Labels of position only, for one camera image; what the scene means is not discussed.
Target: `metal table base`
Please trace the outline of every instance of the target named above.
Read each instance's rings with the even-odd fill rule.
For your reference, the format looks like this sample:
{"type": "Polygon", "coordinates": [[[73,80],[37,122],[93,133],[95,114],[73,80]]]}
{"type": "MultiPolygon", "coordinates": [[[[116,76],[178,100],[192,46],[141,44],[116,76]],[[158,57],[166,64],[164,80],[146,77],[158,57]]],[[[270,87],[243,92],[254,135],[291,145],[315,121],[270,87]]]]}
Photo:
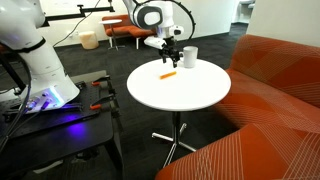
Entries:
{"type": "Polygon", "coordinates": [[[188,150],[190,150],[192,152],[196,151],[195,148],[193,148],[193,147],[191,147],[191,146],[189,146],[189,145],[187,145],[187,144],[185,144],[185,143],[180,141],[180,136],[181,136],[181,134],[183,133],[183,131],[187,127],[187,124],[183,123],[182,126],[181,126],[181,129],[179,130],[180,114],[181,114],[181,112],[173,112],[172,113],[172,138],[170,138],[168,136],[164,136],[164,135],[158,134],[158,133],[152,133],[152,137],[153,138],[160,138],[160,139],[164,139],[164,140],[167,140],[167,141],[170,141],[170,142],[173,143],[163,167],[165,167],[165,166],[170,164],[172,156],[173,156],[173,154],[174,154],[174,152],[175,152],[175,150],[176,150],[176,148],[178,146],[186,148],[186,149],[188,149],[188,150]]]}

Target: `white trash can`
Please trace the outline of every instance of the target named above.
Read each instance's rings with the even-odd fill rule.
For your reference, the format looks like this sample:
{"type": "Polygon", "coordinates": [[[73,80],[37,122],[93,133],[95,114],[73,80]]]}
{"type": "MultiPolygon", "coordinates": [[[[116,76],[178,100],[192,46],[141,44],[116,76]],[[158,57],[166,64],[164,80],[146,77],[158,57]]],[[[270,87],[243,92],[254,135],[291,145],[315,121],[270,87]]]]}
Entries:
{"type": "Polygon", "coordinates": [[[96,33],[87,31],[79,33],[80,41],[84,49],[95,49],[99,46],[96,33]]]}

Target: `orange couch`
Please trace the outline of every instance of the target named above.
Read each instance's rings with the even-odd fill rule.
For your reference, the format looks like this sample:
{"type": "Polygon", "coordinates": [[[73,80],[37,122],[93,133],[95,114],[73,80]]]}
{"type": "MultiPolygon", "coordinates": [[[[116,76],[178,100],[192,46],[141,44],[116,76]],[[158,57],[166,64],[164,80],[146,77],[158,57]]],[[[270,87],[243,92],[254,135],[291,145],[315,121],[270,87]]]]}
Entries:
{"type": "Polygon", "coordinates": [[[170,179],[320,179],[320,47],[244,35],[227,96],[213,107],[240,129],[171,163],[170,179]]]}
{"type": "MultiPolygon", "coordinates": [[[[115,15],[115,16],[105,16],[102,17],[102,21],[110,20],[110,19],[121,19],[122,22],[113,24],[113,30],[116,37],[122,37],[122,36],[133,36],[136,38],[136,48],[139,49],[139,39],[156,35],[155,30],[146,30],[146,29],[140,29],[137,26],[134,26],[130,18],[127,14],[125,15],[115,15]]],[[[110,45],[112,46],[112,31],[110,29],[110,25],[103,25],[105,29],[105,33],[107,36],[109,36],[110,45]]]]}

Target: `table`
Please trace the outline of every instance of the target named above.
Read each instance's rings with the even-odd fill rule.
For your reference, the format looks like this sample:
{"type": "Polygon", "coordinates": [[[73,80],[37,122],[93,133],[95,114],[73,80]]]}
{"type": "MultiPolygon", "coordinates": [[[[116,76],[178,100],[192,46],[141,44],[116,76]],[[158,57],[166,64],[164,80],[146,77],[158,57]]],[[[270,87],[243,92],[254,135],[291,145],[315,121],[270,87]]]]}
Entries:
{"type": "MultiPolygon", "coordinates": [[[[108,94],[105,91],[100,91],[100,93],[100,96],[103,97],[108,94]]],[[[57,116],[58,113],[50,115],[50,111],[43,112],[30,123],[32,121],[52,121],[57,116]]],[[[73,115],[68,114],[65,119],[67,121],[72,117],[73,115]]],[[[29,170],[98,146],[106,148],[117,168],[119,179],[121,179],[123,163],[120,139],[118,132],[113,128],[110,111],[101,111],[90,119],[76,120],[9,140],[0,154],[0,179],[19,176],[29,170]]]]}
{"type": "Polygon", "coordinates": [[[105,20],[105,21],[99,22],[100,24],[108,24],[108,25],[110,25],[110,29],[111,29],[111,32],[112,32],[112,39],[114,41],[115,46],[112,47],[112,45],[111,45],[111,47],[109,49],[116,48],[118,50],[118,48],[125,47],[123,45],[121,45],[121,46],[117,45],[116,35],[114,34],[114,30],[113,30],[113,26],[112,26],[113,24],[120,23],[120,22],[122,22],[121,19],[110,19],[110,20],[105,20]]]}
{"type": "Polygon", "coordinates": [[[152,137],[173,143],[164,167],[171,162],[176,147],[196,151],[179,140],[186,128],[186,124],[183,124],[179,130],[180,113],[217,103],[225,97],[230,86],[230,78],[223,69],[200,59],[190,69],[184,68],[181,61],[177,68],[173,68],[171,61],[163,64],[162,59],[159,59],[139,66],[130,74],[127,87],[134,99],[155,109],[172,111],[172,138],[152,134],[152,137]],[[176,71],[176,74],[165,79],[159,78],[163,72],[170,71],[176,71]]]}

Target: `orange marker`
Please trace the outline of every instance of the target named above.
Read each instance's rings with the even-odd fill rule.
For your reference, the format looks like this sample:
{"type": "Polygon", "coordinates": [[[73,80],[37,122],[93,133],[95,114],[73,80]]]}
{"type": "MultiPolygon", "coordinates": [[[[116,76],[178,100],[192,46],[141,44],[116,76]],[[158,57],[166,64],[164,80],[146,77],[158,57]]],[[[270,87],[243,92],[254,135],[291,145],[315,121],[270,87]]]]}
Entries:
{"type": "Polygon", "coordinates": [[[173,71],[173,72],[171,72],[171,73],[164,74],[164,75],[160,76],[160,79],[164,79],[164,78],[173,76],[173,75],[175,75],[175,74],[177,74],[177,72],[176,72],[176,71],[173,71]]]}

